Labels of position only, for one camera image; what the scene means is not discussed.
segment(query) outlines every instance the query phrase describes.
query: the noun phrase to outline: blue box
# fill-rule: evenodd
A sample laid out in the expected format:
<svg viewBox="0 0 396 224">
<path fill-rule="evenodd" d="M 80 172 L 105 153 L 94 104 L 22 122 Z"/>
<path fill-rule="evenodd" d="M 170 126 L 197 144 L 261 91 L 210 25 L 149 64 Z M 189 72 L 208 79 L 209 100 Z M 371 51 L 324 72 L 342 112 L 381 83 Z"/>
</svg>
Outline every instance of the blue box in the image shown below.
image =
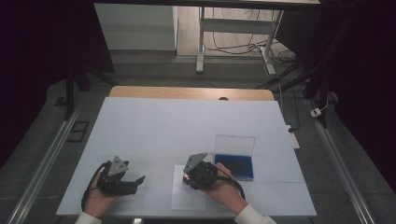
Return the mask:
<svg viewBox="0 0 396 224">
<path fill-rule="evenodd" d="M 250 156 L 216 154 L 215 163 L 221 162 L 237 180 L 253 180 L 253 165 Z"/>
</svg>

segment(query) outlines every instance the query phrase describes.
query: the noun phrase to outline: floor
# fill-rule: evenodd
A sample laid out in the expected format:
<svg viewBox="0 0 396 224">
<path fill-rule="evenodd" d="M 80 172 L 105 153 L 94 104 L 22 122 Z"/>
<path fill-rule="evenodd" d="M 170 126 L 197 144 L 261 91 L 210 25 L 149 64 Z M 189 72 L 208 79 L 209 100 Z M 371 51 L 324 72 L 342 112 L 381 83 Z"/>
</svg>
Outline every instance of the floor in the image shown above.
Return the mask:
<svg viewBox="0 0 396 224">
<path fill-rule="evenodd" d="M 210 8 L 207 10 L 206 15 L 210 15 Z M 250 16 L 249 12 L 245 14 L 246 11 L 236 14 Z M 223 9 L 222 13 L 224 17 L 228 17 L 232 11 Z M 222 17 L 221 9 L 216 9 L 215 15 Z M 250 55 L 247 54 L 247 57 L 207 57 L 205 58 L 204 73 L 196 75 L 195 60 L 191 57 L 195 54 L 194 51 L 196 52 L 196 49 L 194 49 L 196 44 L 192 41 L 193 36 L 195 35 L 186 37 L 188 39 L 191 38 L 191 40 L 187 41 L 191 44 L 186 47 L 185 53 L 180 53 L 183 50 L 183 47 L 180 47 L 178 54 L 184 56 L 112 55 L 116 74 L 107 75 L 120 85 L 136 86 L 257 89 L 261 88 L 262 84 L 272 80 L 263 72 L 263 62 L 260 55 L 256 57 L 251 52 L 249 53 Z M 209 46 L 213 41 L 210 37 L 211 34 L 205 37 L 205 42 Z M 246 35 L 239 42 L 227 42 L 231 41 L 232 38 L 219 35 L 218 45 L 243 45 L 248 43 L 250 37 L 251 35 Z M 288 65 L 288 63 L 277 63 L 276 71 L 280 73 Z M 278 80 L 271 87 L 276 88 L 279 83 L 288 82 L 301 73 L 302 71 L 297 69 L 287 77 Z M 76 89 L 77 97 L 82 95 L 86 97 L 76 120 L 78 124 L 85 125 L 86 130 L 81 132 L 78 126 L 75 126 L 70 134 L 67 135 L 67 140 L 62 145 L 62 149 L 24 223 L 75 222 L 74 218 L 57 217 L 55 213 L 78 164 L 79 157 L 89 139 L 102 102 L 111 90 L 111 87 L 103 80 L 92 75 L 89 75 L 89 78 L 92 83 L 89 91 L 83 92 Z M 295 86 L 294 89 L 284 91 L 282 94 L 276 94 L 276 99 L 283 108 L 285 122 L 297 129 L 294 133 L 300 148 L 296 149 L 295 153 L 303 170 L 304 178 L 318 215 L 316 217 L 301 218 L 274 217 L 274 219 L 278 223 L 285 224 L 362 223 L 356 215 L 352 200 L 347 194 L 323 140 L 318 134 L 315 121 L 309 115 L 311 108 L 302 97 L 304 85 L 305 83 L 302 83 Z M 0 170 L 0 223 L 7 222 L 32 175 L 35 173 L 38 164 L 60 129 L 65 114 L 64 97 L 64 81 L 56 83 L 49 88 L 48 99 L 42 111 L 16 148 L 14 154 Z M 334 143 L 337 145 L 349 172 L 352 174 L 356 185 L 368 204 L 375 223 L 392 224 L 396 220 L 396 195 L 376 170 L 364 149 L 337 118 L 337 115 L 333 112 L 335 104 L 336 101 L 330 98 L 330 104 L 327 108 L 328 130 L 332 134 Z M 191 221 L 186 220 L 164 219 L 145 219 L 144 222 L 191 223 Z M 215 222 L 219 223 L 220 221 L 207 220 L 205 223 Z M 105 217 L 104 223 L 132 223 L 132 220 Z"/>
</svg>

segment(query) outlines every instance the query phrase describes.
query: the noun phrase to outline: black cable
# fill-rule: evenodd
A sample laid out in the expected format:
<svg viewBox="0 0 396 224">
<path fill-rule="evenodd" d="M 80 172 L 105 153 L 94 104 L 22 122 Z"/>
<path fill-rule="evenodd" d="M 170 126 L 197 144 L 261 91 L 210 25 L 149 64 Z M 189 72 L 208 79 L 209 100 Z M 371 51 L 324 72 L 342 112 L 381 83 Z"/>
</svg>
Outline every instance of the black cable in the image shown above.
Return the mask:
<svg viewBox="0 0 396 224">
<path fill-rule="evenodd" d="M 294 101 L 294 105 L 296 106 L 296 113 L 297 113 L 297 127 L 294 128 L 294 130 L 298 130 L 300 129 L 301 123 L 300 123 L 300 111 L 298 110 L 298 106 L 297 106 L 295 86 L 293 86 L 293 101 Z"/>
<path fill-rule="evenodd" d="M 305 55 L 304 57 L 302 57 L 302 58 L 296 60 L 295 62 L 296 62 L 296 63 L 302 63 L 303 61 L 308 60 L 308 59 L 310 59 L 310 58 L 312 58 L 312 57 L 314 57 L 314 56 L 317 56 L 317 57 L 318 57 L 318 54 L 320 53 L 320 51 L 321 51 L 321 50 L 328 44 L 328 42 L 330 42 L 330 41 L 334 38 L 334 36 L 337 34 L 337 30 L 338 30 L 338 27 L 339 27 L 340 25 L 341 25 L 341 24 L 336 24 L 336 25 L 334 25 L 335 28 L 333 28 L 333 30 L 331 31 L 331 35 L 328 35 L 327 38 L 323 39 L 318 45 L 316 45 L 316 47 L 315 47 L 313 50 L 311 50 L 311 52 L 310 52 L 309 54 L 307 54 L 307 55 Z M 300 75 L 300 77 L 303 77 L 303 78 L 305 78 L 305 79 L 309 78 L 310 76 L 312 76 L 312 74 L 316 73 L 316 72 L 319 70 L 319 68 L 320 68 L 321 66 L 322 66 L 322 60 L 318 62 L 318 65 L 317 65 L 316 67 L 312 68 L 311 70 L 309 70 L 309 71 L 307 71 L 307 72 L 304 72 L 302 75 Z M 276 81 L 276 79 L 275 79 L 275 80 L 270 80 L 270 81 L 268 81 L 268 82 L 266 82 L 266 83 L 263 83 L 263 84 L 257 86 L 256 88 L 260 88 L 260 87 L 262 87 L 262 86 L 269 85 L 269 83 L 272 83 L 272 82 L 275 82 L 275 81 Z M 295 85 L 295 84 L 292 84 L 292 82 L 291 82 L 291 83 L 287 83 L 287 84 L 283 85 L 282 88 L 285 87 L 285 86 L 288 86 L 287 88 L 289 88 L 289 87 L 291 87 L 291 85 Z"/>
<path fill-rule="evenodd" d="M 329 35 L 326 39 L 324 39 L 322 42 L 320 42 L 318 45 L 316 45 L 316 47 L 315 47 L 309 54 L 305 55 L 305 56 L 302 57 L 302 58 L 296 59 L 296 60 L 294 61 L 294 63 L 302 63 L 303 61 L 308 60 L 308 59 L 310 59 L 311 57 L 314 57 L 315 55 L 317 55 L 317 54 L 320 52 L 320 50 L 321 50 L 329 41 L 332 40 L 333 36 L 334 36 L 335 33 L 336 33 L 336 30 L 337 30 L 337 29 L 334 28 L 334 30 L 332 31 L 332 35 Z M 292 64 L 290 67 L 288 67 L 288 68 L 287 68 L 281 75 L 279 75 L 278 77 L 285 77 L 285 76 L 286 76 L 285 73 L 286 73 L 287 71 L 288 71 L 287 73 L 291 72 L 291 71 L 289 71 L 289 69 L 290 69 L 292 66 L 293 66 L 293 64 Z M 312 72 L 314 71 L 314 69 L 311 70 L 311 71 L 305 72 L 305 74 L 312 73 Z M 261 88 L 261 87 L 264 87 L 264 86 L 268 86 L 268 85 L 270 85 L 270 84 L 276 82 L 278 79 L 280 79 L 280 78 L 271 79 L 271 80 L 269 80 L 269 81 L 267 81 L 267 82 L 265 82 L 265 83 L 262 83 L 261 85 L 256 86 L 255 89 L 258 89 L 258 88 Z"/>
<path fill-rule="evenodd" d="M 209 81 L 205 81 L 205 83 L 211 85 L 211 86 L 214 87 L 214 88 L 217 88 L 217 86 L 215 86 L 215 84 L 213 84 L 213 83 L 211 83 L 211 82 L 209 82 Z"/>
<path fill-rule="evenodd" d="M 281 79 L 282 77 L 285 77 L 288 75 L 288 73 L 290 73 L 291 71 L 293 71 L 294 69 L 296 69 L 298 67 L 298 65 L 300 65 L 298 62 L 294 62 L 292 65 L 290 65 L 288 68 L 286 68 L 285 71 L 283 71 L 279 76 L 277 77 L 273 77 L 273 79 L 268 80 L 265 83 L 262 83 L 261 85 L 258 85 L 255 87 L 255 89 L 261 88 L 263 86 L 268 86 L 274 82 L 277 82 L 279 79 Z"/>
<path fill-rule="evenodd" d="M 207 49 L 207 50 L 216 50 L 216 51 L 220 51 L 220 52 L 224 52 L 224 53 L 229 53 L 229 54 L 246 54 L 246 53 L 249 53 L 249 52 L 253 51 L 253 50 L 256 49 L 257 47 L 256 47 L 256 46 L 252 46 L 252 49 L 250 49 L 250 50 L 248 50 L 248 51 L 237 52 L 237 53 L 236 53 L 236 52 L 230 52 L 230 51 L 223 50 L 223 49 L 210 49 L 210 48 L 208 48 L 208 47 L 205 45 L 205 43 L 204 43 L 204 48 Z"/>
<path fill-rule="evenodd" d="M 257 14 L 256 20 L 259 19 L 260 13 L 261 13 L 261 10 L 259 9 L 259 13 Z M 213 18 L 215 17 L 215 9 L 214 9 L 214 8 L 212 8 L 212 16 L 213 16 Z M 216 43 L 215 32 L 212 32 L 212 37 L 213 37 L 213 44 L 215 45 L 216 48 L 215 48 L 215 49 L 210 49 L 210 48 L 208 48 L 208 47 L 205 45 L 205 43 L 204 43 L 205 49 L 207 49 L 207 50 L 216 50 L 216 51 L 220 51 L 220 52 L 224 52 L 224 53 L 228 53 L 228 54 L 246 54 L 246 53 L 250 53 L 250 52 L 253 51 L 255 48 L 257 48 L 257 47 L 256 47 L 257 45 L 260 45 L 261 43 L 264 43 L 264 42 L 267 41 L 267 40 L 263 40 L 263 41 L 260 41 L 260 42 L 255 43 L 255 44 L 250 44 L 250 43 L 251 43 L 251 40 L 252 40 L 252 38 L 253 38 L 253 35 L 251 35 L 251 37 L 250 37 L 250 39 L 249 39 L 249 41 L 248 41 L 248 43 L 247 43 L 246 45 L 239 45 L 239 46 L 232 46 L 232 47 L 219 47 L 219 46 L 217 45 L 217 43 Z M 242 48 L 242 47 L 248 47 L 249 50 L 248 50 L 248 51 L 244 51 L 244 52 L 230 52 L 230 51 L 224 50 L 224 49 L 239 49 L 239 48 Z"/>
<path fill-rule="evenodd" d="M 293 63 L 293 62 L 296 61 L 295 58 L 294 58 L 294 59 L 288 58 L 288 59 L 285 60 L 285 59 L 282 59 L 281 57 L 279 57 L 279 55 L 280 55 L 281 53 L 287 52 L 287 51 L 291 51 L 291 50 L 289 50 L 289 49 L 280 51 L 280 52 L 277 54 L 277 57 L 275 56 L 274 51 L 273 51 L 272 49 L 270 49 L 269 51 L 270 51 L 271 54 L 272 54 L 272 56 L 270 55 L 270 58 L 274 59 L 274 61 L 275 61 L 276 63 Z"/>
<path fill-rule="evenodd" d="M 85 202 L 87 202 L 88 195 L 90 194 L 90 191 L 92 190 L 91 189 L 91 185 L 93 183 L 93 180 L 99 174 L 100 170 L 102 170 L 104 167 L 107 167 L 110 164 L 111 164 L 111 161 L 107 161 L 107 162 L 103 163 L 102 165 L 100 165 L 99 168 L 95 171 L 95 174 L 93 175 L 93 177 L 92 177 L 92 179 L 90 181 L 90 184 L 88 185 L 87 189 L 84 191 L 84 195 L 82 196 L 82 199 L 81 199 L 81 209 L 82 209 L 82 211 L 84 211 Z"/>
<path fill-rule="evenodd" d="M 246 199 L 246 197 L 245 197 L 245 192 L 244 192 L 244 190 L 242 189 L 242 186 L 236 181 L 236 180 L 234 180 L 233 178 L 231 178 L 229 175 L 227 175 L 228 177 L 225 177 L 225 176 L 220 176 L 220 175 L 214 175 L 214 176 L 210 176 L 210 178 L 213 178 L 213 179 L 216 179 L 216 180 L 222 180 L 222 181 L 226 181 L 226 182 L 228 182 L 228 183 L 230 183 L 231 185 L 233 185 L 233 186 L 235 186 L 238 190 L 239 190 L 239 193 L 241 194 L 241 197 L 243 198 L 243 199 Z"/>
<path fill-rule="evenodd" d="M 244 13 L 244 15 L 247 14 L 248 12 L 250 12 L 250 16 L 247 18 L 249 20 L 253 16 L 253 9 L 249 9 Z"/>
</svg>

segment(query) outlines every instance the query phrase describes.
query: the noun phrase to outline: white wall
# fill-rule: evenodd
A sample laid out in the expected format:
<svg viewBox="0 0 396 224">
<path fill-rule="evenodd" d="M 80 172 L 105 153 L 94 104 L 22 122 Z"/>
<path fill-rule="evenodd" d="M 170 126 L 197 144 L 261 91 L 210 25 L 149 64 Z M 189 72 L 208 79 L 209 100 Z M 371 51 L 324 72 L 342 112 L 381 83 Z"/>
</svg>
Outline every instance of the white wall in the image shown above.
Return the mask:
<svg viewBox="0 0 396 224">
<path fill-rule="evenodd" d="M 94 4 L 109 49 L 177 48 L 177 8 Z"/>
</svg>

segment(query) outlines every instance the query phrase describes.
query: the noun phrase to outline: black curtain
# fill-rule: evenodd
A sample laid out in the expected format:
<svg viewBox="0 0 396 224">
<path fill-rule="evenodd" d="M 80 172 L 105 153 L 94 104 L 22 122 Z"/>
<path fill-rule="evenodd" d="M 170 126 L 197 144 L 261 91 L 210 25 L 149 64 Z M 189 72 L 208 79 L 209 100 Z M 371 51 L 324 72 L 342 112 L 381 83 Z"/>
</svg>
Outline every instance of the black curtain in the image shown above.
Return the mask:
<svg viewBox="0 0 396 224">
<path fill-rule="evenodd" d="M 23 138 L 48 87 L 71 66 L 114 72 L 93 3 L 0 3 L 0 130 L 3 165 Z"/>
<path fill-rule="evenodd" d="M 390 1 L 368 1 L 335 53 L 336 113 L 396 192 L 396 16 Z"/>
</svg>

